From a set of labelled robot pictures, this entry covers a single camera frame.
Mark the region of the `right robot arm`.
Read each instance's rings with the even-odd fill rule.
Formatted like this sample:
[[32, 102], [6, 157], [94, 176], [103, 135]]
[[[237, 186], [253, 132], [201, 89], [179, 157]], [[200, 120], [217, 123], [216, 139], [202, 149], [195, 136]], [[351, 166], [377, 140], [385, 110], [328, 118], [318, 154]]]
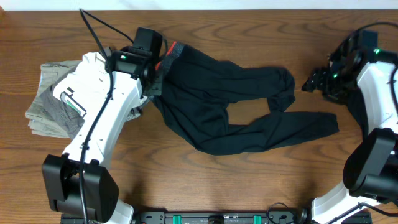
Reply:
[[378, 208], [397, 203], [397, 53], [377, 44], [377, 32], [359, 28], [302, 86], [346, 105], [363, 141], [346, 160], [343, 180], [313, 199], [299, 223], [371, 223], [369, 210], [397, 217]]

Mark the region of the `black leggings red waistband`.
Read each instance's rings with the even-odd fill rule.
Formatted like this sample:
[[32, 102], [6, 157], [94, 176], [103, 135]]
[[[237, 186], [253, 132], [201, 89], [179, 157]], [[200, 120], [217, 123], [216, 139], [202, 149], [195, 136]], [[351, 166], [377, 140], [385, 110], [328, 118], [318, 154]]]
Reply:
[[[165, 124], [201, 152], [264, 152], [338, 132], [334, 114], [289, 111], [295, 80], [286, 68], [242, 68], [174, 42], [157, 69], [164, 80], [153, 103]], [[229, 123], [230, 104], [260, 98], [269, 114], [248, 125]]]

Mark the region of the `black garment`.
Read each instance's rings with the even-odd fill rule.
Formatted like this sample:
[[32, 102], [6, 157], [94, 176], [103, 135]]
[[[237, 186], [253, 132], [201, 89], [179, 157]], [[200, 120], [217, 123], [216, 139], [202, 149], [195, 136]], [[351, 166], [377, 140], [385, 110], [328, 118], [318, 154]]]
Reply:
[[362, 132], [362, 138], [367, 138], [369, 134], [368, 116], [364, 103], [363, 94], [360, 89], [352, 90], [349, 94], [347, 107], [353, 118], [359, 124]]

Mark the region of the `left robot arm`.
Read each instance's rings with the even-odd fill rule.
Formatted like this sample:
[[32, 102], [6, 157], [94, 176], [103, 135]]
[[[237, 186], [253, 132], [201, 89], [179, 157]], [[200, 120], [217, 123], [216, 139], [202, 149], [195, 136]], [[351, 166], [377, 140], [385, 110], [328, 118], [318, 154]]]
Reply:
[[134, 209], [119, 199], [109, 167], [128, 114], [161, 91], [155, 66], [162, 42], [160, 33], [140, 27], [122, 50], [84, 54], [53, 89], [84, 120], [62, 155], [48, 155], [42, 165], [50, 208], [70, 223], [132, 222]]

